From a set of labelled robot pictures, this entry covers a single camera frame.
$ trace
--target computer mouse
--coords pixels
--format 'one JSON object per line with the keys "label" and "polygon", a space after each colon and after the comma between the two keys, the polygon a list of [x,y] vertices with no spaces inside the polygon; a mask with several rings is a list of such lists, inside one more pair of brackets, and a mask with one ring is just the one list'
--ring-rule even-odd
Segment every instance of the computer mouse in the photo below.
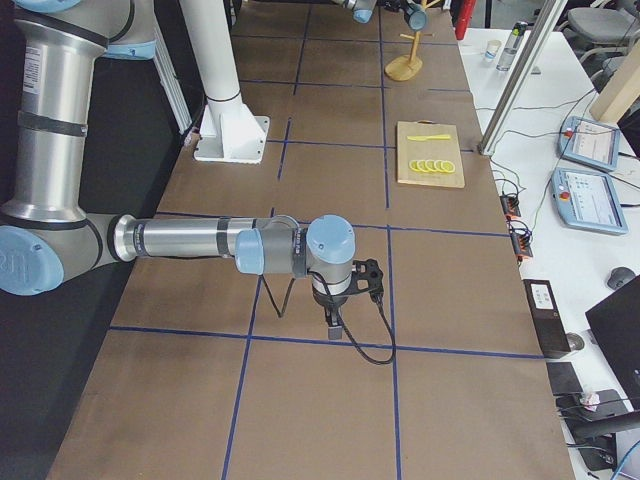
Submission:
{"label": "computer mouse", "polygon": [[636,278],[636,274],[630,268],[617,267],[611,270],[611,275],[609,275],[607,285],[609,286],[609,288],[617,290],[629,283],[634,278]]}

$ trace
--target white mounting base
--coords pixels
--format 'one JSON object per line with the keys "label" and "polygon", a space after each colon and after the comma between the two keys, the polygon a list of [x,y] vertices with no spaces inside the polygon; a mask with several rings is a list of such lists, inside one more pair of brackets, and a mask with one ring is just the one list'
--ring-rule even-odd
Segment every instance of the white mounting base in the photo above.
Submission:
{"label": "white mounting base", "polygon": [[221,132],[216,132],[207,105],[194,157],[204,162],[260,163],[269,124],[269,117],[254,117],[242,104],[239,113],[220,115]]}

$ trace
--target white table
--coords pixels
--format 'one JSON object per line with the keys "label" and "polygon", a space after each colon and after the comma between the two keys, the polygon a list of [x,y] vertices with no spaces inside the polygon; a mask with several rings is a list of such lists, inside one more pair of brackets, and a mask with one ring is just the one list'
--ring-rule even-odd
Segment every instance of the white table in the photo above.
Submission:
{"label": "white table", "polygon": [[[483,58],[487,41],[501,40],[503,45],[507,30],[467,30],[464,40],[459,42],[460,52],[474,95],[481,128],[486,128],[511,72],[499,72],[495,64],[488,64]],[[553,33],[537,62],[541,73],[531,75],[516,106],[555,106],[570,100],[577,100],[593,85],[582,69],[561,33]],[[595,92],[577,103],[571,115],[592,118],[588,106],[594,100]],[[514,110],[510,114],[506,129],[529,135],[557,132],[572,109],[574,103],[555,109]],[[506,133],[496,147],[492,160],[514,170],[520,177],[520,184],[526,188],[520,194],[522,220],[531,228],[534,215],[542,201],[545,185],[556,166],[581,169],[578,164],[562,160],[558,164],[557,134],[541,138],[527,138],[514,133]],[[626,140],[621,142],[621,151],[633,154]],[[504,175],[515,181],[515,176],[504,171]],[[620,157],[615,175],[640,184],[640,162]],[[502,189],[497,182],[498,190]],[[621,203],[640,203],[640,191],[614,181]],[[505,191],[513,187],[505,185]],[[640,209],[624,209],[629,225],[629,233],[610,236],[567,228],[558,216],[550,192],[547,190],[538,212],[532,245],[534,258],[525,260],[520,268],[522,278],[545,279],[551,282],[565,331],[578,333],[585,340],[586,347],[574,352],[561,361],[571,360],[585,391],[616,389],[621,397],[626,397],[602,352],[590,344],[586,330],[589,325],[584,312],[607,297],[612,291],[605,281],[610,271],[619,266],[631,268],[640,273]],[[577,451],[571,451],[571,459],[576,478],[589,479],[587,470]],[[600,478],[609,478],[610,471],[602,472]]]}

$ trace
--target gray chair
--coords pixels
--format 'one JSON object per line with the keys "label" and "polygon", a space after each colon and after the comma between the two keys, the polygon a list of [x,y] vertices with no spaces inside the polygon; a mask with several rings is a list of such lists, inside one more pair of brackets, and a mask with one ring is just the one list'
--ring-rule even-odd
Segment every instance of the gray chair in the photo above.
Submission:
{"label": "gray chair", "polygon": [[591,83],[594,83],[596,79],[600,77],[600,75],[604,75],[608,81],[611,77],[613,77],[613,74],[618,71],[618,69],[622,65],[622,62],[624,62],[626,58],[626,56],[607,58],[604,62],[602,62],[602,69],[591,75]]}
{"label": "gray chair", "polygon": [[633,44],[640,35],[640,21],[635,0],[618,0],[615,10],[602,8],[606,3],[608,2],[603,2],[596,8],[569,10],[568,21],[558,27],[558,30],[569,27],[593,44],[594,48],[580,57],[580,63],[584,63],[596,53],[626,54],[629,45]]}

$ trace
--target tablet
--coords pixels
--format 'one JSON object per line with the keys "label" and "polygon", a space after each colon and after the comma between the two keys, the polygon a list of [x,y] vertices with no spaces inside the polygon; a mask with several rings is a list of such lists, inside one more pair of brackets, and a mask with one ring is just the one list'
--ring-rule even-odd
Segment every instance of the tablet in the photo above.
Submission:
{"label": "tablet", "polygon": [[604,172],[613,172],[618,166],[618,128],[586,118],[569,117],[562,125],[562,132],[558,140],[562,158]]}
{"label": "tablet", "polygon": [[558,213],[569,227],[612,235],[629,231],[606,173],[556,168],[551,186]]}

